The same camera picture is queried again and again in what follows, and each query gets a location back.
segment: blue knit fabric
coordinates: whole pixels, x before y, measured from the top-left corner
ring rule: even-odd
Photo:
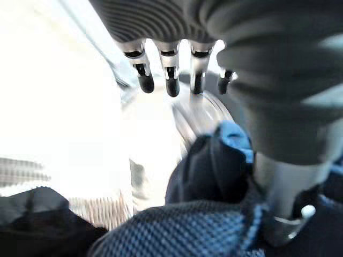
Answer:
[[[316,215],[278,248],[259,233],[266,207],[250,179],[252,162],[248,137],[223,123],[199,137],[177,166],[167,205],[138,213],[94,245],[90,256],[341,256],[343,158],[314,203]]]
[[[247,255],[263,213],[255,194],[251,190],[239,205],[194,201],[142,211],[109,233],[90,256],[264,256]]]

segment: white surface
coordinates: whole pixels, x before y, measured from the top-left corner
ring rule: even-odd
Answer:
[[[107,63],[51,1],[0,2],[0,156],[42,163],[60,192],[130,189]]]

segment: black fabric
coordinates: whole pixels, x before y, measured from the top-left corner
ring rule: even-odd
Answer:
[[[11,209],[20,217],[0,226],[3,257],[86,256],[92,243],[107,232],[71,212],[68,201],[50,188],[36,188],[10,199],[11,204],[0,205],[1,210]]]

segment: cloth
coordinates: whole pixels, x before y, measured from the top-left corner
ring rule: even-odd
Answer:
[[[107,230],[68,208],[68,201],[40,187],[0,198],[1,256],[85,256]]]
[[[107,234],[90,256],[341,256],[339,162],[316,199],[315,217],[279,248],[260,234],[265,205],[250,179],[252,162],[246,134],[223,123],[213,135],[199,137],[177,166],[167,205],[137,214]]]

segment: robotic hand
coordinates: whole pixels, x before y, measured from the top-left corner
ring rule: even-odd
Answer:
[[[278,246],[315,213],[319,185],[343,145],[343,2],[315,0],[91,0],[138,72],[154,82],[146,38],[160,53],[167,92],[178,95],[178,45],[191,44],[191,91],[201,94],[211,50],[223,67],[219,91],[242,105],[256,152],[254,179],[270,215],[264,235]],[[234,71],[238,79],[229,84]]]

